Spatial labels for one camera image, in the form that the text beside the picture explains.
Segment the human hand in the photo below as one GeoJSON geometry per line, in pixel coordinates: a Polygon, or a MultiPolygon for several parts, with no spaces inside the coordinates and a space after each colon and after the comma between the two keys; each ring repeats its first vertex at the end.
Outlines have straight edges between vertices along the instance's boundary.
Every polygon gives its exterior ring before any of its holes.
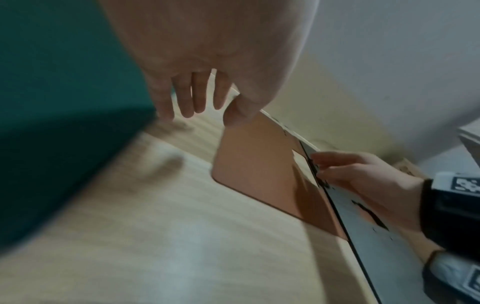
{"type": "Polygon", "coordinates": [[[420,231],[424,180],[405,174],[373,154],[318,152],[311,159],[317,176],[362,198],[377,215],[403,228],[420,231]]]}
{"type": "Polygon", "coordinates": [[[252,118],[290,75],[319,0],[99,0],[114,31],[143,72],[158,115],[174,118],[171,87],[181,114],[206,107],[217,69],[213,105],[226,126],[252,118]]]}

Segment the wooden table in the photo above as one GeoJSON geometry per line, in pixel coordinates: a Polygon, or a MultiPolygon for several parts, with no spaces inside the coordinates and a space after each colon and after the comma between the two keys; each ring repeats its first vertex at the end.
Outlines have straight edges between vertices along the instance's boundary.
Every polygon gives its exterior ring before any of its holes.
{"type": "Polygon", "coordinates": [[[147,127],[0,259],[0,303],[376,303],[346,241],[212,180],[221,115],[147,127]]]}

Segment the brown mat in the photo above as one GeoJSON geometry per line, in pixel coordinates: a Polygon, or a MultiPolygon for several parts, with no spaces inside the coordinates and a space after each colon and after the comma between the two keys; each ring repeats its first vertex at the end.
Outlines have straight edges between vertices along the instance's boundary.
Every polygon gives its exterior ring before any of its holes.
{"type": "Polygon", "coordinates": [[[294,161],[305,156],[299,140],[264,114],[225,129],[211,175],[215,181],[347,239],[322,189],[294,161]]]}

